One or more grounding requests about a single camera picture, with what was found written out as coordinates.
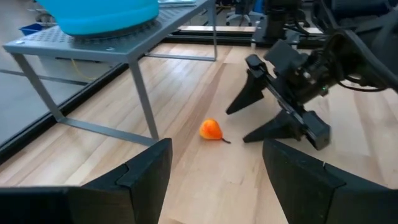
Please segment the black robotic claw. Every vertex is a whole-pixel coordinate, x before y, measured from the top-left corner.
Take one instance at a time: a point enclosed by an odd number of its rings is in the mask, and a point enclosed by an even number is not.
[[[264,139],[295,138],[300,140],[302,132],[299,125],[282,110],[278,115],[266,124],[250,132],[243,138],[244,142],[256,142]]]
[[[256,55],[250,55],[246,58],[249,68],[256,70],[266,69],[265,63]],[[248,78],[241,92],[226,110],[226,114],[235,113],[261,99],[263,99],[262,90],[266,88],[263,72],[246,71]]]

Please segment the black cable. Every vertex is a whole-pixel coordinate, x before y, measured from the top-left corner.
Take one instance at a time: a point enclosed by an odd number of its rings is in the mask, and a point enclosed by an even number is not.
[[[333,72],[335,74],[333,76],[333,78],[336,80],[336,83],[339,86],[341,86],[343,88],[347,88],[349,90],[360,91],[360,92],[365,92],[365,93],[380,92],[380,91],[384,91],[387,89],[386,87],[367,89],[367,88],[356,88],[356,87],[344,85],[341,82],[340,77],[347,79],[351,82],[353,82],[353,81],[352,81],[352,78],[349,78],[349,76],[344,73],[343,66],[342,66],[341,62],[339,60],[337,60],[336,55],[334,55],[333,52],[329,51],[328,56],[330,56],[330,57],[324,56],[325,51],[323,49],[315,49],[314,52],[317,53],[318,55],[320,55],[320,58],[313,64],[313,66],[315,68],[317,68],[317,67],[325,64],[325,61],[327,61],[327,65],[328,65],[327,67],[329,67],[330,72]]]
[[[338,37],[343,37],[355,46],[362,58],[385,86],[389,86],[398,92],[398,77],[392,73],[380,60],[368,49],[363,41],[352,30],[338,30],[325,46],[326,52],[331,52],[332,45]]]
[[[296,26],[296,28],[298,29],[298,32],[304,34],[304,35],[310,35],[310,33],[308,31],[306,31],[302,26],[300,26],[299,24],[299,19],[298,19],[298,14],[301,12],[303,12],[301,9],[296,10],[294,13],[294,17],[293,17],[293,22],[294,25]]]
[[[332,64],[335,65],[335,72],[337,74],[339,74],[338,76],[334,76],[334,78],[336,78],[336,82],[339,86],[341,86],[343,88],[347,88],[349,90],[360,91],[360,92],[364,92],[364,93],[375,93],[375,92],[380,92],[380,91],[384,91],[387,89],[386,87],[366,89],[366,88],[356,88],[356,87],[344,85],[338,77],[344,77],[345,79],[347,79],[348,76],[344,73],[343,66],[341,65],[341,62],[339,60],[336,60],[336,56],[333,54],[333,52],[329,52],[329,54],[333,58]]]

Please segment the perforated metal shelf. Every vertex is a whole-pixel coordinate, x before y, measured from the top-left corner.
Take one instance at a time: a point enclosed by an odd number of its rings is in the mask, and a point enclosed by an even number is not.
[[[143,24],[122,37],[77,39],[64,34],[56,26],[12,41],[3,47],[12,54],[129,63],[204,8],[212,9],[212,3],[213,0],[197,0],[196,6],[161,8],[156,20]]]

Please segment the blue plastic container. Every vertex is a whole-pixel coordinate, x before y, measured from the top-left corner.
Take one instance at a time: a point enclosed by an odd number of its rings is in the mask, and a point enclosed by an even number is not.
[[[41,31],[42,29],[43,26],[40,24],[31,24],[29,26],[19,28],[19,30],[22,31],[24,35],[34,34],[38,31]]]
[[[264,10],[262,10],[263,7],[264,7],[264,0],[257,0],[256,3],[254,4],[253,12],[264,13]]]
[[[37,0],[64,33],[95,35],[127,29],[159,14],[157,0]]]

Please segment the gray metal table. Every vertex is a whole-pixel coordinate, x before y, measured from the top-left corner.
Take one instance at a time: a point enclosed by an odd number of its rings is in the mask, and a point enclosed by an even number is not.
[[[214,57],[148,53],[151,48],[158,44],[168,34],[178,29],[179,26],[183,25],[204,9],[208,10],[208,19],[210,24],[213,26]],[[16,62],[19,64],[22,71],[47,105],[57,122],[150,146],[159,140],[159,135],[152,108],[150,107],[144,80],[142,78],[142,73],[139,68],[138,58],[142,54],[145,54],[148,57],[215,61],[217,58],[215,0],[197,0],[196,6],[190,7],[161,8],[156,20],[138,27],[135,32],[123,37],[110,38],[106,40],[81,40],[64,34],[59,27],[53,27],[12,41],[3,47],[15,58]],[[64,117],[48,91],[43,86],[42,82],[39,80],[37,74],[24,57],[25,54],[80,60],[95,60],[102,62],[128,63],[144,110],[149,132],[152,137],[148,138],[138,134],[127,133],[113,128],[107,128],[97,124]]]

